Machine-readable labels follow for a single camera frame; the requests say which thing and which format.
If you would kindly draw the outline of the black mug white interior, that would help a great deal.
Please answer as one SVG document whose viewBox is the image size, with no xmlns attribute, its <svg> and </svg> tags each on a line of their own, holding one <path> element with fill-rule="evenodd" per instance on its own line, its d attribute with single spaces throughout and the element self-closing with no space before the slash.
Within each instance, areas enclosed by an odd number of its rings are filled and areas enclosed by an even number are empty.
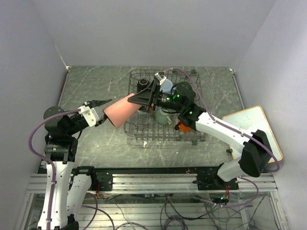
<svg viewBox="0 0 307 230">
<path fill-rule="evenodd" d="M 147 87 L 150 86 L 150 82 L 146 78 L 142 78 L 137 83 L 137 94 L 136 95 L 145 95 L 147 96 L 150 92 L 150 89 L 147 89 Z"/>
</svg>

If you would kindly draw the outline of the pink plastic tumbler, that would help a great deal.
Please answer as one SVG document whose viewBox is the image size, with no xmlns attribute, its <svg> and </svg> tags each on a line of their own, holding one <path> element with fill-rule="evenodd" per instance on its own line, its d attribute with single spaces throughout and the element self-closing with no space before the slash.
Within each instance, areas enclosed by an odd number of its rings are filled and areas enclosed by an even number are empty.
<svg viewBox="0 0 307 230">
<path fill-rule="evenodd" d="M 141 107 L 138 104 L 130 103 L 128 101 L 128 99 L 132 96 L 134 96 L 133 93 L 117 101 L 104 110 L 104 114 L 116 129 L 119 129 Z"/>
</svg>

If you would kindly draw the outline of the light blue mug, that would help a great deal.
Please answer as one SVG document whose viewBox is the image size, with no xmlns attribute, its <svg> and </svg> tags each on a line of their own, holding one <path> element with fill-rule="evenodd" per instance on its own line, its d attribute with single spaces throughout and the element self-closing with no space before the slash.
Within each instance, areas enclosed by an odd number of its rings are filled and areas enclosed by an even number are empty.
<svg viewBox="0 0 307 230">
<path fill-rule="evenodd" d="M 170 94 L 172 87 L 173 87 L 173 82 L 171 80 L 166 79 L 160 86 L 160 91 Z"/>
</svg>

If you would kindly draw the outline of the green ceramic mug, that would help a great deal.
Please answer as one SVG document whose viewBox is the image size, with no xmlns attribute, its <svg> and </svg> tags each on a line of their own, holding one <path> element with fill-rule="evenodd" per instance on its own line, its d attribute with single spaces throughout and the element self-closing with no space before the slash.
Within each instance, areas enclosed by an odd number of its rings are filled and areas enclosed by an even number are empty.
<svg viewBox="0 0 307 230">
<path fill-rule="evenodd" d="M 172 122 L 169 114 L 164 112 L 161 108 L 156 112 L 155 119 L 161 125 L 170 125 Z"/>
</svg>

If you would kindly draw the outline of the orange mug black handle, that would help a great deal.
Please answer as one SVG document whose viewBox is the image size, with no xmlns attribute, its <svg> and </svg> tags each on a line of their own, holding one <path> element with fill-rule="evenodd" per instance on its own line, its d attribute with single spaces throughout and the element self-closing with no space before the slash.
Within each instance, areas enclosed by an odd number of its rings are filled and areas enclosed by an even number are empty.
<svg viewBox="0 0 307 230">
<path fill-rule="evenodd" d="M 178 123 L 175 125 L 174 130 L 178 131 L 183 131 L 183 132 L 190 132 L 191 128 L 188 126 L 185 126 L 181 123 L 181 121 L 178 121 Z"/>
</svg>

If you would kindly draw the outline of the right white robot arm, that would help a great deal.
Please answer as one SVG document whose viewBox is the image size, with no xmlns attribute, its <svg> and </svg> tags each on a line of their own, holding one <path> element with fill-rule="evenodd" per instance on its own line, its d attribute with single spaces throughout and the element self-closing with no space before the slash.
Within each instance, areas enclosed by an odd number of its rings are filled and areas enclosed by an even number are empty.
<svg viewBox="0 0 307 230">
<path fill-rule="evenodd" d="M 130 96 L 128 102 L 145 108 L 161 107 L 178 113 L 179 124 L 207 133 L 229 144 L 240 152 L 239 158 L 222 163 L 211 178 L 212 186 L 218 190 L 228 185 L 228 181 L 242 175 L 259 177 L 272 157 L 272 150 L 264 131 L 244 130 L 214 117 L 208 110 L 198 106 L 192 86 L 182 81 L 173 89 L 173 94 L 160 90 L 158 82 L 152 81 L 142 91 Z"/>
</svg>

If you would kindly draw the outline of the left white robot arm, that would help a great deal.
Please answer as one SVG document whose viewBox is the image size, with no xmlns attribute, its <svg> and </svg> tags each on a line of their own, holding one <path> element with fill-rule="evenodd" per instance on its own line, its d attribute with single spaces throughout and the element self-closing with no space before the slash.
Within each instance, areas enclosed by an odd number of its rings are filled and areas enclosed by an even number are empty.
<svg viewBox="0 0 307 230">
<path fill-rule="evenodd" d="M 74 134 L 96 127 L 106 120 L 99 109 L 109 100 L 89 100 L 76 110 L 59 106 L 48 108 L 43 115 L 47 185 L 44 206 L 37 225 L 39 230 L 77 230 L 79 209 L 88 190 L 98 186 L 93 166 L 74 168 L 78 139 Z"/>
</svg>

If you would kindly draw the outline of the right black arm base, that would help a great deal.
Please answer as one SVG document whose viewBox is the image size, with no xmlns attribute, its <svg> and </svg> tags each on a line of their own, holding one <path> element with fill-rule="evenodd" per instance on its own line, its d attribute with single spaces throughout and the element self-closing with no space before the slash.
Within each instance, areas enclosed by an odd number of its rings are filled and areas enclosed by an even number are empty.
<svg viewBox="0 0 307 230">
<path fill-rule="evenodd" d="M 192 182 L 197 185 L 199 191 L 209 190 L 238 190 L 239 186 L 236 183 L 236 178 L 224 182 L 217 175 L 218 167 L 203 167 L 198 168 L 195 173 L 197 174 L 196 179 Z"/>
</svg>

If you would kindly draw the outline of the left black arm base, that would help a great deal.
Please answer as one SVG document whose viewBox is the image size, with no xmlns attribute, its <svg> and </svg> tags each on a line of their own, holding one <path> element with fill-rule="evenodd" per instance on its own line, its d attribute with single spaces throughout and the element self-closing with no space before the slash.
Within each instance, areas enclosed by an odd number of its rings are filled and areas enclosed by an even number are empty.
<svg viewBox="0 0 307 230">
<path fill-rule="evenodd" d="M 91 179 L 90 191 L 111 191 L 113 186 L 113 176 L 108 170 L 95 168 L 94 166 L 79 166 L 73 171 L 74 181 L 76 176 L 86 175 Z"/>
</svg>

